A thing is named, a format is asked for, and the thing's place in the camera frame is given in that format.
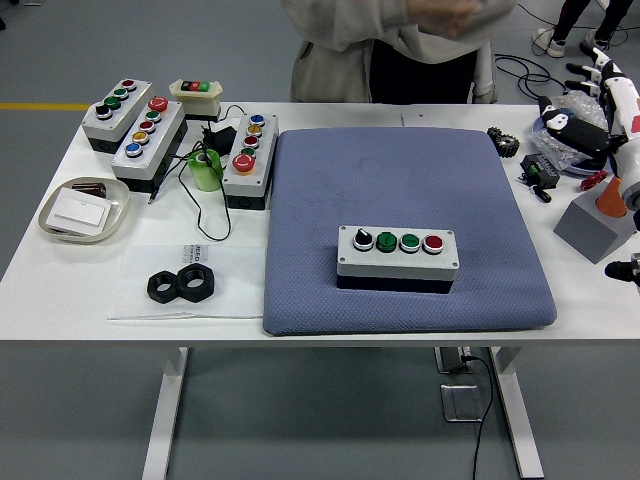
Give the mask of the person's hand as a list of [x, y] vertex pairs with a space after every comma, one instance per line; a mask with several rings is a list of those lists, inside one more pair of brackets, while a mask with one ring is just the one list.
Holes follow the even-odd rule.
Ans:
[[469, 0], [406, 0], [408, 18], [427, 34], [455, 38], [480, 7]]

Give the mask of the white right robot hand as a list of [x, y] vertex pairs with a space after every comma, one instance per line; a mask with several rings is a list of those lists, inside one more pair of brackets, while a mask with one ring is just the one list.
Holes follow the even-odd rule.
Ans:
[[633, 81], [597, 47], [586, 42], [580, 50], [593, 65], [569, 64], [567, 69], [582, 74], [582, 82], [565, 86], [598, 100], [608, 127], [601, 129], [555, 108], [545, 96], [538, 98], [540, 118], [548, 133], [561, 143], [594, 159], [609, 156], [614, 175], [620, 179], [621, 198], [632, 211], [639, 209], [639, 93]]

